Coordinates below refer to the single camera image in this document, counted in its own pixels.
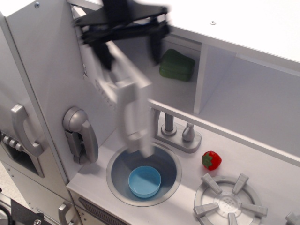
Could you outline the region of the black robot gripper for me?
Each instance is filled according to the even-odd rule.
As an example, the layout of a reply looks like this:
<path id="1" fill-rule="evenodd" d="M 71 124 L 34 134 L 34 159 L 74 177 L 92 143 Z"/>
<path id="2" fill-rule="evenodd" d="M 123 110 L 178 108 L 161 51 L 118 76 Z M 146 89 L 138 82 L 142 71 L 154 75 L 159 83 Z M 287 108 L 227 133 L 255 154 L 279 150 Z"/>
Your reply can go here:
<path id="1" fill-rule="evenodd" d="M 112 70 L 115 57 L 106 44 L 108 41 L 150 36 L 150 55 L 156 65 L 162 57 L 162 39 L 170 33 L 164 6 L 146 5 L 134 0 L 104 0 L 103 7 L 75 19 L 77 27 L 87 27 L 84 43 L 91 44 L 96 56 L 107 70 Z"/>

